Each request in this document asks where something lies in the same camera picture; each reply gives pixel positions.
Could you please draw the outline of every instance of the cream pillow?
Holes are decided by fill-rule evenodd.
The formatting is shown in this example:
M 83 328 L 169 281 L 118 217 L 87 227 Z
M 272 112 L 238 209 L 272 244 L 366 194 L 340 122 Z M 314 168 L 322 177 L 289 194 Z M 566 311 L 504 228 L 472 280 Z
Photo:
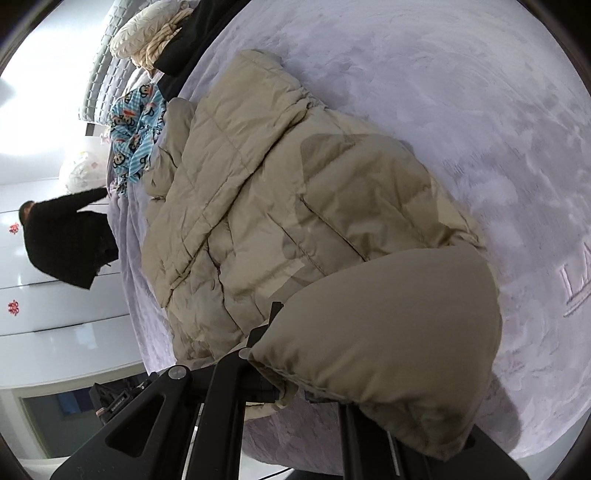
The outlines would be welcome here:
M 399 252 L 309 285 L 249 359 L 278 387 L 356 403 L 409 447 L 447 460 L 474 425 L 500 341 L 492 274 L 463 245 Z
M 134 15 L 111 40 L 114 57 L 127 59 L 139 52 L 156 33 L 177 14 L 182 4 L 178 0 L 160 0 Z

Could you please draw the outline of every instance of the black sweater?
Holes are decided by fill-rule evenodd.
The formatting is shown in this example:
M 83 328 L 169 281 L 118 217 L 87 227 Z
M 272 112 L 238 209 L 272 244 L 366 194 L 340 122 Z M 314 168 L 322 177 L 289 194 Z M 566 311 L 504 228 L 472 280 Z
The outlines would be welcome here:
M 107 196 L 105 188 L 65 195 L 33 205 L 24 225 L 29 260 L 43 273 L 90 289 L 106 215 L 78 210 Z

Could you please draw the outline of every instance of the bed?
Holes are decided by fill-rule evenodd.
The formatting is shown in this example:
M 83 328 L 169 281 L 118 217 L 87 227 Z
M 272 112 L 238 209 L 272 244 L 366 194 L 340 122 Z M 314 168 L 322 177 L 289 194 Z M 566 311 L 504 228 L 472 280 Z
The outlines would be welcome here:
M 514 0 L 363 8 L 251 0 L 200 56 L 180 96 L 198 102 L 246 48 L 280 55 L 329 107 L 403 140 L 479 220 L 499 278 L 504 337 L 478 425 L 514 458 L 546 450 L 591 406 L 591 99 L 583 74 Z M 127 197 L 112 196 L 109 221 L 142 356 L 158 371 L 174 356 L 141 271 L 147 201 L 141 183 L 130 184 Z M 299 397 L 249 422 L 244 449 L 339 473 L 336 425 L 332 406 Z
M 137 68 L 130 59 L 115 58 L 109 43 L 130 18 L 156 0 L 116 0 L 105 18 L 105 33 L 90 69 L 85 98 L 80 107 L 82 121 L 106 125 L 113 101 L 124 94 Z

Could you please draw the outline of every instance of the person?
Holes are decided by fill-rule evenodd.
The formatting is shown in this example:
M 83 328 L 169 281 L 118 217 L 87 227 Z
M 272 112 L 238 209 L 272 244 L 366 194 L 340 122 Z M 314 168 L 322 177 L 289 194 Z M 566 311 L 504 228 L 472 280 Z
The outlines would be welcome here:
M 19 209 L 25 248 L 33 266 L 75 287 L 90 289 L 99 270 L 119 258 L 104 213 L 79 210 L 107 196 L 106 188 L 25 202 Z

